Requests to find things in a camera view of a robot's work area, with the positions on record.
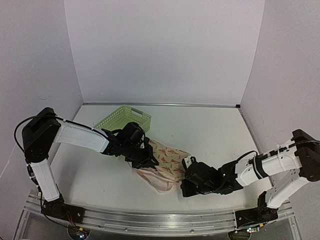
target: patterned fabric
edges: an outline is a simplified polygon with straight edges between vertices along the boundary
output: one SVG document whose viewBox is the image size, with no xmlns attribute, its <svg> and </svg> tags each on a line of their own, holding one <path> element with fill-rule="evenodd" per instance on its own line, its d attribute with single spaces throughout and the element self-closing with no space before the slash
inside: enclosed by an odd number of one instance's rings
<svg viewBox="0 0 320 240">
<path fill-rule="evenodd" d="M 150 140 L 153 148 L 153 156 L 158 160 L 159 165 L 155 166 L 160 175 L 168 180 L 179 182 L 185 178 L 185 169 L 182 160 L 190 154 L 188 152 L 173 149 L 161 143 Z"/>
</svg>

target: cloth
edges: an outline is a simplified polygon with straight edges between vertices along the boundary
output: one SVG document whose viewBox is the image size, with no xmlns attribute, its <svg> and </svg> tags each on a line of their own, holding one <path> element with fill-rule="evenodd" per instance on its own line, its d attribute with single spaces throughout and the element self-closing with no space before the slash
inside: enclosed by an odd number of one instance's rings
<svg viewBox="0 0 320 240">
<path fill-rule="evenodd" d="M 182 160 L 190 154 L 186 151 L 164 146 L 154 140 L 150 140 L 149 144 L 153 148 L 153 156 L 158 160 L 159 165 L 155 166 L 155 169 L 140 168 L 135 169 L 135 171 L 159 192 L 169 191 L 174 183 L 185 178 Z"/>
</svg>

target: white backdrop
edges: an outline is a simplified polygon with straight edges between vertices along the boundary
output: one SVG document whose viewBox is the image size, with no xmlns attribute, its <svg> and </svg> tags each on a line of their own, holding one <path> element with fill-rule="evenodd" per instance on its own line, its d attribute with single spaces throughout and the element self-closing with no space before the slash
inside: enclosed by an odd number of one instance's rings
<svg viewBox="0 0 320 240">
<path fill-rule="evenodd" d="M 264 0 L 64 4 L 85 102 L 241 102 Z"/>
</svg>

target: laundry basket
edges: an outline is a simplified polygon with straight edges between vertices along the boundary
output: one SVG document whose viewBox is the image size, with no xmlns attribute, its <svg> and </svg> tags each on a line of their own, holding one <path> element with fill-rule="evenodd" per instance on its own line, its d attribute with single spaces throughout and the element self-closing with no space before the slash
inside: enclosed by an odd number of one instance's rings
<svg viewBox="0 0 320 240">
<path fill-rule="evenodd" d="M 113 131 L 123 129 L 130 122 L 138 123 L 146 133 L 150 129 L 151 116 L 131 106 L 121 106 L 94 127 Z"/>
</svg>

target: white table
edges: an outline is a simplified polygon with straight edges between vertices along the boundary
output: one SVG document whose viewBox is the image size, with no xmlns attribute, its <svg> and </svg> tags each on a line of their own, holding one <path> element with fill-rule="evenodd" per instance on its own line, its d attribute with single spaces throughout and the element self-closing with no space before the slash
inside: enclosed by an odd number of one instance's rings
<svg viewBox="0 0 320 240">
<path fill-rule="evenodd" d="M 74 121 L 94 126 L 118 105 L 83 105 Z M 134 106 L 152 116 L 147 136 L 191 153 L 216 169 L 250 150 L 254 141 L 236 108 Z M 158 193 L 130 168 L 123 157 L 61 144 L 51 164 L 67 203 L 128 212 L 189 213 L 257 206 L 258 196 L 271 187 L 268 178 L 232 194 L 184 198 L 177 184 Z"/>
</svg>

